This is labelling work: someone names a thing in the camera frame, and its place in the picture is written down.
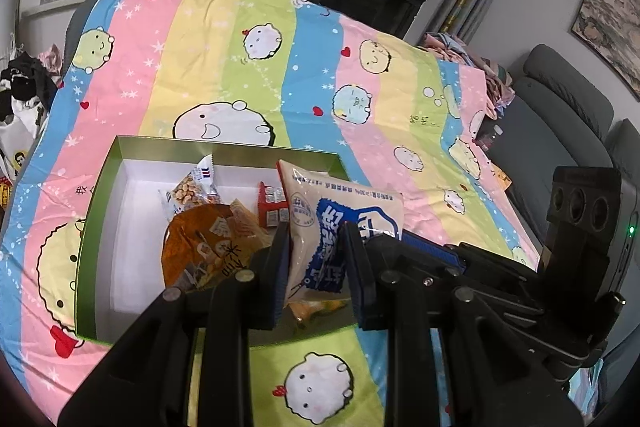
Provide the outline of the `orange triangular snack packet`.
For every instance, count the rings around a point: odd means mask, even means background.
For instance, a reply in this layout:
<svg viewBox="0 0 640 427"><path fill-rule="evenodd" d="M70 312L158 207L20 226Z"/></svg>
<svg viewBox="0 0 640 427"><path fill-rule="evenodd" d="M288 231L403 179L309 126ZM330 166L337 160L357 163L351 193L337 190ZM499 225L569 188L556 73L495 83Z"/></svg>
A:
<svg viewBox="0 0 640 427"><path fill-rule="evenodd" d="M194 268L195 285L217 285L243 269L240 244L231 231L228 205L199 205L175 215L166 229L160 264L165 286Z"/></svg>

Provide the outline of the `yellow orange snack packet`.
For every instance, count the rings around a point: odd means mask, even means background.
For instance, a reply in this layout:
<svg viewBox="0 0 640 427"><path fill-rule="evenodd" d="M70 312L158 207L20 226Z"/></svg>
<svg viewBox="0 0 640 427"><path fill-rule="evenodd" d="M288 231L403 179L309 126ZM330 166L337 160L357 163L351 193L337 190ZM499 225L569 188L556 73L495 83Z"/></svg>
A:
<svg viewBox="0 0 640 427"><path fill-rule="evenodd" d="M214 236L214 251L219 256L234 254L240 258L248 258L271 245L271 235L259 225L254 213L239 199L235 199L230 205L215 204L213 208L216 218L209 227L209 232Z"/></svg>

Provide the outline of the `red small snack box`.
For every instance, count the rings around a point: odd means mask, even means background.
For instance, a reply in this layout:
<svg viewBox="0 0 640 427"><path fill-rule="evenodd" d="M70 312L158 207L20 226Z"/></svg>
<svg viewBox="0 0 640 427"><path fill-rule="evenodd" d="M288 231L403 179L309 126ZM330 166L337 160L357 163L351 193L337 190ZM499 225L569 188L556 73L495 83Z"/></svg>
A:
<svg viewBox="0 0 640 427"><path fill-rule="evenodd" d="M282 222L288 222L288 201L282 187L258 185L257 201L260 225L265 229L277 228Z"/></svg>

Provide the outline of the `white blue nut packet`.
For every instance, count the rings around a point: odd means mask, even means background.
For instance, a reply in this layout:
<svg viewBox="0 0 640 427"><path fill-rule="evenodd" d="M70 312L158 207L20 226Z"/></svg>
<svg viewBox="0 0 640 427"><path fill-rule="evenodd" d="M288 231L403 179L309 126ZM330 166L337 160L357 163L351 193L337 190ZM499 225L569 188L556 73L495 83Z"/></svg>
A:
<svg viewBox="0 0 640 427"><path fill-rule="evenodd" d="M167 220L201 205L220 204L214 174L213 156L206 155L174 188L160 191Z"/></svg>

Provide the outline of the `green cardboard box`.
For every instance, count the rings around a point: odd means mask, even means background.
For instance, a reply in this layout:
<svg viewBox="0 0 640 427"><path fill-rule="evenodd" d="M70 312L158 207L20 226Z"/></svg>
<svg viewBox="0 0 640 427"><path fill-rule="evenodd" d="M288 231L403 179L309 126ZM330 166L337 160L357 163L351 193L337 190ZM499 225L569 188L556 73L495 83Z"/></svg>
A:
<svg viewBox="0 0 640 427"><path fill-rule="evenodd" d="M165 192L204 157L226 204L239 200L256 210L258 185L280 182L277 162L345 180L335 154L318 150L216 142L116 136L89 205L80 242L75 294L75 332L111 345L160 295L165 283L160 253L169 220Z"/></svg>

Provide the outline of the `grey sofa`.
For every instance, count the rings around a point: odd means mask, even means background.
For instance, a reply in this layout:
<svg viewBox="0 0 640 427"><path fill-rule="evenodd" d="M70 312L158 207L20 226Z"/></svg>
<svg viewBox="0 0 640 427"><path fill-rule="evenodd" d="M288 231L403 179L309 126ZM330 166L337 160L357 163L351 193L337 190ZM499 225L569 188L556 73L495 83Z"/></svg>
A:
<svg viewBox="0 0 640 427"><path fill-rule="evenodd" d="M502 132L488 155L511 179L506 195L542 251L555 169L615 168L604 144L613 109L589 80L546 44L529 52L513 89L515 98L499 122ZM608 335L611 347L622 343L636 325L625 319L625 310L638 296L638 235L639 225L622 286L626 303Z"/></svg>

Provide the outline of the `folded clothes stack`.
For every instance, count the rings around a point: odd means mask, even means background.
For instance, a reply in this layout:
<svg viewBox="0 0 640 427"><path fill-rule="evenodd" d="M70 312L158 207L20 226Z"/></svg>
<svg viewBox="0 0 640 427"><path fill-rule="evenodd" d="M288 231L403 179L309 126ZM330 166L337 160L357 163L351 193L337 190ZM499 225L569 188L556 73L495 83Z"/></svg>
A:
<svg viewBox="0 0 640 427"><path fill-rule="evenodd" d="M486 115L497 120L515 98L510 72L496 61L471 51L458 37L446 32L427 32L419 44L439 60L473 67L484 72L487 96Z"/></svg>

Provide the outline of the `colourful cartoon bed sheet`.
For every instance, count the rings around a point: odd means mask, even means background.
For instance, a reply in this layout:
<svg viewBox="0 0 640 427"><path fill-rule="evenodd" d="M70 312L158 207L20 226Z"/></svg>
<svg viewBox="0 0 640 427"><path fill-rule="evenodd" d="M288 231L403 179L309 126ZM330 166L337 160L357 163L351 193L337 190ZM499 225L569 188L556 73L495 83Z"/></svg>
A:
<svg viewBox="0 0 640 427"><path fill-rule="evenodd" d="M115 136L169 138L216 104L274 144L334 153L352 181L404 198L407 227L534 267L537 251L475 144L484 72L306 0L96 0L81 26L96 65L70 62L14 185L1 242L1 348L49 419L103 349L43 300L48 236L87 214Z"/></svg>

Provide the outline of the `white plastic bags clutter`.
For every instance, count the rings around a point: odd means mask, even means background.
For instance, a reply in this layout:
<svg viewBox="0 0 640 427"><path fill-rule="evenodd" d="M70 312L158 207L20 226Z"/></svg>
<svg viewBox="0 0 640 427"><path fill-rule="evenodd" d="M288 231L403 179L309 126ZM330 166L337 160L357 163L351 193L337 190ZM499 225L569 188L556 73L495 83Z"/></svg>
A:
<svg viewBox="0 0 640 427"><path fill-rule="evenodd" d="M1 118L1 169L14 184L46 125L48 112L36 96L26 102L14 98L10 109L11 113Z"/></svg>

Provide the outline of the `framed landscape painting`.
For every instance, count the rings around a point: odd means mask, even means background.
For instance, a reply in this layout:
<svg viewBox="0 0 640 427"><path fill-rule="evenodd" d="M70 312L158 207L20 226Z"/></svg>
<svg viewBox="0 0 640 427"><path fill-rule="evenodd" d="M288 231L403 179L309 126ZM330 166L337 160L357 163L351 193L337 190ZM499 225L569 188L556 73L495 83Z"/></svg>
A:
<svg viewBox="0 0 640 427"><path fill-rule="evenodd" d="M639 100L639 0L582 0L570 31Z"/></svg>

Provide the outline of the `black white clothes pile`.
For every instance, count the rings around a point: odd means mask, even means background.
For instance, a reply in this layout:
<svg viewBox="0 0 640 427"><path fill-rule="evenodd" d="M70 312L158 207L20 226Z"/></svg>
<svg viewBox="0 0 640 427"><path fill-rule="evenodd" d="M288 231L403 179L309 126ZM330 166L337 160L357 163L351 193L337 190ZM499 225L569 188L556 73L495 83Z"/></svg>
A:
<svg viewBox="0 0 640 427"><path fill-rule="evenodd" d="M9 61L1 72L1 80L9 87L1 86L1 119L13 114L12 101L28 102L38 98L50 112L58 88L38 58L23 52Z"/></svg>

